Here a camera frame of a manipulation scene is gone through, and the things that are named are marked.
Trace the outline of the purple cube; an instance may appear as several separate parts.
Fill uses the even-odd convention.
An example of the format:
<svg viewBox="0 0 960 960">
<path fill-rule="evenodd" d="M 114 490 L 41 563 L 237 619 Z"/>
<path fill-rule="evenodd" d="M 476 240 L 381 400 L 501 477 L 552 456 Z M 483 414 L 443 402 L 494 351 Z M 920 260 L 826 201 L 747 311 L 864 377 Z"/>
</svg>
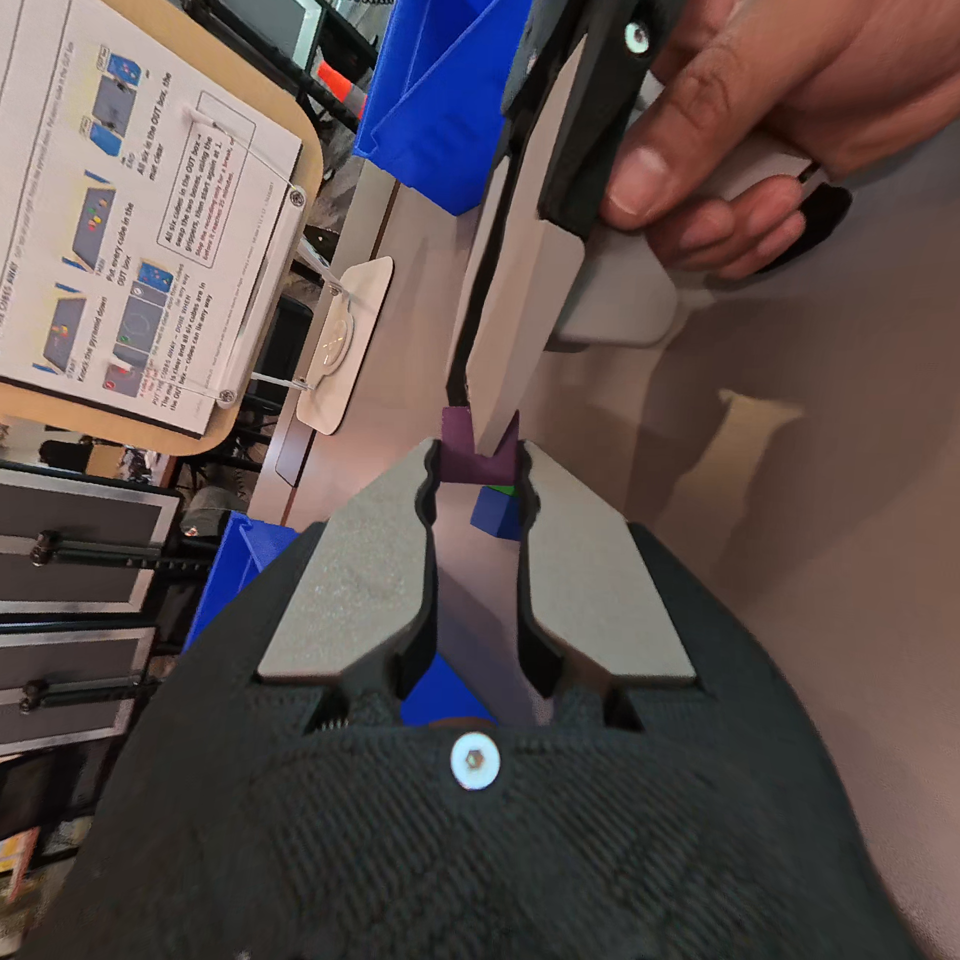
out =
<svg viewBox="0 0 960 960">
<path fill-rule="evenodd" d="M 517 482 L 520 413 L 515 412 L 495 452 L 474 449 L 474 426 L 468 406 L 443 408 L 440 420 L 439 479 L 442 483 L 514 486 Z"/>
</svg>

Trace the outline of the blue plastic bin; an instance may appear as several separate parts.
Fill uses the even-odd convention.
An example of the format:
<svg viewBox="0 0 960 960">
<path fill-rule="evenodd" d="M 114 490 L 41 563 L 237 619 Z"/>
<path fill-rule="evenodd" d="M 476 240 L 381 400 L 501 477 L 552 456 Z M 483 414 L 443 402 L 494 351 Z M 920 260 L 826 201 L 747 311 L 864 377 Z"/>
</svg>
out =
<svg viewBox="0 0 960 960">
<path fill-rule="evenodd" d="M 477 207 L 530 1 L 397 1 L 353 153 L 447 213 Z"/>
<path fill-rule="evenodd" d="M 290 527 L 231 511 L 182 652 L 190 649 L 222 609 L 281 556 L 298 536 Z M 435 654 L 426 672 L 402 702 L 400 715 L 406 726 L 426 726 L 456 718 L 497 723 L 440 654 Z"/>
</svg>

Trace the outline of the orange traffic cone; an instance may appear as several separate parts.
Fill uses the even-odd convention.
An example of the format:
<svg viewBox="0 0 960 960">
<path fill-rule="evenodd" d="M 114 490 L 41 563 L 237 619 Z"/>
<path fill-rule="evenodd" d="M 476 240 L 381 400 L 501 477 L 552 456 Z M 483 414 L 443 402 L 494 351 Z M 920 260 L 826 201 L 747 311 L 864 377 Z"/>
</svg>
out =
<svg viewBox="0 0 960 960">
<path fill-rule="evenodd" d="M 351 114 L 357 118 L 363 117 L 367 93 L 357 83 L 337 71 L 323 58 L 316 64 L 316 76 Z"/>
</svg>

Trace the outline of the grey desk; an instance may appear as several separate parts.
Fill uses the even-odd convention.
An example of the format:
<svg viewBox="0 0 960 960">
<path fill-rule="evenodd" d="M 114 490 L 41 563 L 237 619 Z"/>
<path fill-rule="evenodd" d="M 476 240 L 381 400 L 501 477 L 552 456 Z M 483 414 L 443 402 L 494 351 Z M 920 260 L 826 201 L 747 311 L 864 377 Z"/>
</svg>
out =
<svg viewBox="0 0 960 960">
<path fill-rule="evenodd" d="M 521 434 L 760 641 L 918 940 L 958 958 L 958 124 L 668 339 L 545 353 Z"/>
</svg>

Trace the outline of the grey drawer cabinet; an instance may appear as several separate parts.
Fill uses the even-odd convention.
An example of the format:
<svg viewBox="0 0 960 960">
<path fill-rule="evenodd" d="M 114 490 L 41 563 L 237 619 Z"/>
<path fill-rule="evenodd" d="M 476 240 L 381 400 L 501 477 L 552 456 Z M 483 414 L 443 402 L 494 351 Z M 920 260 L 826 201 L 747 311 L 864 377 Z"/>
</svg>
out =
<svg viewBox="0 0 960 960">
<path fill-rule="evenodd" d="M 182 511 L 174 491 L 2 462 L 1 753 L 126 732 L 157 626 L 148 612 Z"/>
</svg>

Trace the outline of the white sheet stand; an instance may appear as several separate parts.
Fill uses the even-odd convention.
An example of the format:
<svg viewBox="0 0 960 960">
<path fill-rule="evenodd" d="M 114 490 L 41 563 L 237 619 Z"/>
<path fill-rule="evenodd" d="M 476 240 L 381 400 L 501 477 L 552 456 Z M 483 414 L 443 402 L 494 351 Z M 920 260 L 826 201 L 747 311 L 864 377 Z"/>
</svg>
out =
<svg viewBox="0 0 960 960">
<path fill-rule="evenodd" d="M 300 394 L 298 405 L 305 409 L 307 426 L 325 435 L 335 432 L 346 413 L 360 365 L 366 357 L 394 277 L 395 263 L 389 256 L 349 267 L 338 275 L 306 240 L 304 230 L 310 182 L 298 182 L 297 176 L 320 172 L 322 153 L 319 144 L 315 144 L 313 154 L 302 147 L 292 170 L 286 174 L 282 174 L 282 167 L 268 159 L 256 144 L 256 139 L 243 143 L 244 154 L 269 171 L 286 192 L 225 367 L 212 385 L 203 389 L 204 394 L 215 401 L 209 425 L 200 438 L 180 445 L 178 450 L 184 453 L 211 450 L 226 438 L 236 421 L 242 395 L 253 379 L 287 387 Z M 306 347 L 306 372 L 303 374 L 285 379 L 256 374 L 254 366 L 279 304 L 283 279 L 296 262 L 318 269 L 324 282 L 323 291 L 332 297 L 320 319 L 317 344 Z"/>
</svg>

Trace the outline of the person's right hand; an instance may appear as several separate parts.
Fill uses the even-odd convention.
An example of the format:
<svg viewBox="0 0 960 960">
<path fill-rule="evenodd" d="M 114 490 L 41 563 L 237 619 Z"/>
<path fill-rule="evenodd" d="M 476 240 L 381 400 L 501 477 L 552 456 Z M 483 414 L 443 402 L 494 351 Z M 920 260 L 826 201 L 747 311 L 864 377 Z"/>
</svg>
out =
<svg viewBox="0 0 960 960">
<path fill-rule="evenodd" d="M 958 119 L 957 1 L 688 2 L 653 67 L 602 204 L 671 270 L 740 281 L 803 234 L 802 187 L 771 176 L 726 201 L 698 191 L 764 127 L 846 179 Z"/>
</svg>

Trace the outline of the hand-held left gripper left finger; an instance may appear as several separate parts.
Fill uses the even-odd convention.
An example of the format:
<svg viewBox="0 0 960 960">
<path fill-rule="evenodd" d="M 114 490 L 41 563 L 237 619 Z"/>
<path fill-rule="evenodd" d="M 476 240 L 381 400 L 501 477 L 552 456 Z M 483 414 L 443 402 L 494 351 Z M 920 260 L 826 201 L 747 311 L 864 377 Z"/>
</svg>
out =
<svg viewBox="0 0 960 960">
<path fill-rule="evenodd" d="M 437 647 L 440 443 L 426 438 L 334 511 L 257 668 L 261 681 L 404 700 Z"/>
</svg>

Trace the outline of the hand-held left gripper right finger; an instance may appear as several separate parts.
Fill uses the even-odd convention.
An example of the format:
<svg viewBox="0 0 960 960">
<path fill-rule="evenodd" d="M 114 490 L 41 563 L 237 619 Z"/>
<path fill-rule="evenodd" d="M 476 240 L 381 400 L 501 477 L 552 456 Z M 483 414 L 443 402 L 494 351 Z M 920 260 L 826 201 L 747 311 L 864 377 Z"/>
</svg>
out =
<svg viewBox="0 0 960 960">
<path fill-rule="evenodd" d="M 695 668 L 625 517 L 520 444 L 519 664 L 548 699 L 573 687 L 684 688 Z"/>
</svg>

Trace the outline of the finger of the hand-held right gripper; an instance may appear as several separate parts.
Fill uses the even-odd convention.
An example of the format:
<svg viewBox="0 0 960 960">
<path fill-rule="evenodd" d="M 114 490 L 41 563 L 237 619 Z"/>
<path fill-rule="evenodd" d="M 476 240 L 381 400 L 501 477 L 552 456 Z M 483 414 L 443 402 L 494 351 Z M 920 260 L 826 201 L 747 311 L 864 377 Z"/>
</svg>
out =
<svg viewBox="0 0 960 960">
<path fill-rule="evenodd" d="M 498 267 L 516 178 L 517 159 L 506 152 L 490 172 L 463 275 L 446 368 L 448 407 L 470 404 L 466 368 Z"/>
<path fill-rule="evenodd" d="M 582 39 L 560 69 L 526 143 L 465 364 L 474 450 L 486 457 L 497 452 L 584 261 L 584 240 L 541 219 L 538 203 L 585 47 Z"/>
</svg>

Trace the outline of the blue cube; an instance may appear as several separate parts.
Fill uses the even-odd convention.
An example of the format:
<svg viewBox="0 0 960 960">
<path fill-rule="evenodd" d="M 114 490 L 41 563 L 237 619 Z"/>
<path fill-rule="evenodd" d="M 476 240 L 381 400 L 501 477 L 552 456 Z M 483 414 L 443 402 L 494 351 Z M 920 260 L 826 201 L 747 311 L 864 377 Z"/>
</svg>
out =
<svg viewBox="0 0 960 960">
<path fill-rule="evenodd" d="M 482 486 L 474 504 L 470 525 L 496 539 L 518 543 L 522 539 L 521 501 L 491 486 Z"/>
</svg>

